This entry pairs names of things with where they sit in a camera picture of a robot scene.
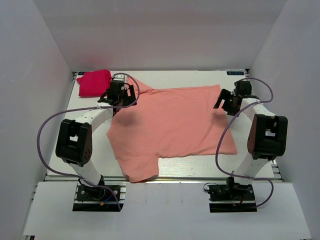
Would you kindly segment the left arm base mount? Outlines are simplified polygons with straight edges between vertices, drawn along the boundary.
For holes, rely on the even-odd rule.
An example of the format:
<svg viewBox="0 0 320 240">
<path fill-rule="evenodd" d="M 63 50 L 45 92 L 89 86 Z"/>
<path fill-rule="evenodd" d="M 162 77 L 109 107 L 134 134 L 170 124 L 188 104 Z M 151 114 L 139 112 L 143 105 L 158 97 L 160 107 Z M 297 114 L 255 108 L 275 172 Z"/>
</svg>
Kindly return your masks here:
<svg viewBox="0 0 320 240">
<path fill-rule="evenodd" d="M 125 203 L 126 186 L 109 185 L 112 192 L 105 188 L 93 189 L 78 184 L 75 191 L 73 212 L 120 212 Z"/>
</svg>

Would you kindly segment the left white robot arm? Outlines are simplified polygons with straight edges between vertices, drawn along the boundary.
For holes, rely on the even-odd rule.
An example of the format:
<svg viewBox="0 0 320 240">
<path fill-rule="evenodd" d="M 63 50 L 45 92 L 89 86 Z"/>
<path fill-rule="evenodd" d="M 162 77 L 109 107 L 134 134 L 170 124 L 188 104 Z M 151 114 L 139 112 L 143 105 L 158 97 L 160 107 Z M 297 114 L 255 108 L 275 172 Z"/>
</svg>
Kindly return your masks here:
<svg viewBox="0 0 320 240">
<path fill-rule="evenodd" d="M 105 196 L 103 176 L 93 162 L 93 132 L 122 108 L 137 104 L 135 89 L 126 80 L 112 80 L 97 105 L 76 119 L 64 119 L 59 128 L 55 154 L 73 168 L 79 182 L 99 200 Z"/>
</svg>

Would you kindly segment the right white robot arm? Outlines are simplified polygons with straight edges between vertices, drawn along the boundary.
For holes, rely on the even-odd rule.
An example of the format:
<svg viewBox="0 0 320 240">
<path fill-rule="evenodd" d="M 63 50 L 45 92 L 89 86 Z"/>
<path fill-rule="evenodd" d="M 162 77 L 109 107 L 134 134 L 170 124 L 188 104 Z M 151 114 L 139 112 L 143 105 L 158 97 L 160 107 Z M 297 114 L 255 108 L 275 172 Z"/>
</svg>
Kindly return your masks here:
<svg viewBox="0 0 320 240">
<path fill-rule="evenodd" d="M 221 167 L 219 171 L 228 175 L 226 195 L 236 200 L 243 195 L 244 189 L 258 181 L 257 174 L 267 163 L 282 156 L 286 150 L 288 119 L 269 111 L 264 104 L 274 99 L 270 93 L 268 100 L 261 100 L 252 94 L 252 78 L 245 77 L 234 83 L 234 90 L 222 89 L 214 109 L 222 108 L 232 119 L 223 130 L 218 141 L 216 152 L 220 152 L 223 139 L 232 123 L 240 114 L 245 114 L 251 121 L 247 139 L 247 154 L 239 167 L 227 172 Z"/>
</svg>

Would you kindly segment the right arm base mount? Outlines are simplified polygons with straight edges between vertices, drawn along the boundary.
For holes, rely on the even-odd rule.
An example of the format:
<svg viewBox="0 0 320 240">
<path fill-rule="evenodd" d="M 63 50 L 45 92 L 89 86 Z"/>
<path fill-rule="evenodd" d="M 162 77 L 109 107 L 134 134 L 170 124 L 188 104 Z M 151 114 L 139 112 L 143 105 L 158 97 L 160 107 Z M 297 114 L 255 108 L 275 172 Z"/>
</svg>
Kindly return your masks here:
<svg viewBox="0 0 320 240">
<path fill-rule="evenodd" d="M 240 186 L 232 181 L 226 184 L 208 182 L 203 185 L 203 190 L 209 195 L 210 213 L 257 212 L 252 185 Z"/>
</svg>

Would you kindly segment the salmon pink t shirt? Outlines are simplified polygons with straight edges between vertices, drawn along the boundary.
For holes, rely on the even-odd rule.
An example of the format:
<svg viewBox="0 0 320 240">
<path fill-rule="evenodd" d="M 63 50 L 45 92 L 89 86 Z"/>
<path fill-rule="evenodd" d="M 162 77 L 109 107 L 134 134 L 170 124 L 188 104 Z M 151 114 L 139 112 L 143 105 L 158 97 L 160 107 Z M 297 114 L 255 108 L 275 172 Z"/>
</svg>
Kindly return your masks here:
<svg viewBox="0 0 320 240">
<path fill-rule="evenodd" d="M 159 174 L 159 159 L 235 155 L 227 117 L 214 105 L 219 85 L 154 89 L 136 80 L 135 106 L 120 110 L 107 132 L 115 159 L 130 182 Z"/>
</svg>

